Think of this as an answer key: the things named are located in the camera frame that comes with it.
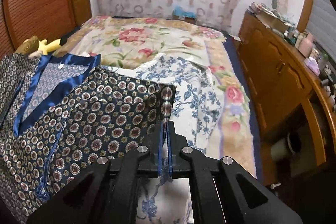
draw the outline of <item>blue object on bed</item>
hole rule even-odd
[[[179,17],[184,16],[184,17],[190,17],[190,18],[196,19],[196,14],[195,13],[185,11],[185,10],[183,10],[183,8],[181,6],[176,6],[174,11],[173,11],[173,14],[175,16],[179,16]]]
[[[259,126],[257,122],[257,117],[255,115],[255,110],[253,103],[251,101],[251,93],[249,87],[247,85],[246,79],[244,77],[244,73],[242,67],[239,62],[238,54],[236,52],[235,45],[233,44],[233,38],[229,36],[229,34],[225,31],[222,31],[223,35],[226,37],[226,42],[223,42],[224,48],[226,49],[227,54],[229,55],[233,70],[235,75],[237,76],[239,82],[243,85],[246,95],[250,99],[250,129],[253,136],[253,153],[255,160],[255,168],[257,179],[262,182],[263,181],[263,166],[261,164],[260,158],[260,137],[259,137]]]

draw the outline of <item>floral bedspread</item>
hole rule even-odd
[[[184,21],[98,16],[88,20],[55,54],[102,54],[102,65],[135,69],[164,53],[208,67],[221,113],[208,138],[206,155],[231,156],[255,176],[249,99],[233,72],[222,44],[225,40],[221,32]]]

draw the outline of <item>wooden dresser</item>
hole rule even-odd
[[[238,55],[246,76],[262,141],[270,145],[288,130],[306,122],[312,137],[316,166],[336,152],[336,116],[320,80],[305,58],[284,39],[245,13],[239,32]]]

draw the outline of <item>white and blue toile fabric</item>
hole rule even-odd
[[[174,121],[176,133],[186,137],[189,146],[206,154],[221,111],[208,68],[183,58],[158,54],[136,70],[117,70],[122,75],[175,85],[170,120]],[[162,176],[142,181],[137,223],[193,223],[189,180],[169,177],[166,144],[163,151]]]

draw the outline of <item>stuffed animal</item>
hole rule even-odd
[[[26,39],[15,51],[15,53],[21,54],[31,54],[39,48],[39,39],[36,35],[33,35],[31,38]]]
[[[41,55],[47,55],[49,52],[53,52],[61,47],[61,39],[54,40],[47,44],[47,40],[44,39],[39,42],[39,48],[36,52],[33,52],[29,57],[40,57]]]

